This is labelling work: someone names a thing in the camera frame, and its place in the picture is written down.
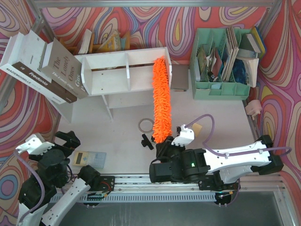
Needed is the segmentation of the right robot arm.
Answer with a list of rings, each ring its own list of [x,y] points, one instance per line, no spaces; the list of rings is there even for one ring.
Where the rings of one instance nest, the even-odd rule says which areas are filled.
[[[273,153],[273,143],[263,135],[246,146],[209,151],[186,149],[168,137],[156,145],[156,159],[150,163],[152,183],[198,183],[202,191],[223,191],[239,188],[238,180],[250,173],[268,175],[280,172],[281,157]]]

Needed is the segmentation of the clear tape roll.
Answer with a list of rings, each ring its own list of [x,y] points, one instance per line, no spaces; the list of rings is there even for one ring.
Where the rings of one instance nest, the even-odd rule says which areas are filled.
[[[150,118],[143,118],[138,122],[138,129],[142,133],[151,133],[153,132],[154,121]]]

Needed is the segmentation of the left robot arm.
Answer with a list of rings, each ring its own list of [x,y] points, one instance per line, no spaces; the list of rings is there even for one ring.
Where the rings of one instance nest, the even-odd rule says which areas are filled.
[[[21,185],[18,197],[19,226],[57,226],[85,192],[100,190],[100,173],[90,165],[84,166],[69,190],[45,212],[57,189],[68,183],[69,156],[80,146],[73,131],[59,131],[55,137],[65,143],[50,143],[40,133],[35,133],[14,151],[14,156],[31,172]]]

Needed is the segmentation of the orange microfiber duster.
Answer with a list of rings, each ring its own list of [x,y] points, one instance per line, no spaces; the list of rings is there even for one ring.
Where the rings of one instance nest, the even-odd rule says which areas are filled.
[[[153,65],[153,99],[154,99],[154,141],[162,143],[172,135],[172,117],[170,88],[166,69],[166,61],[163,57],[155,60]]]

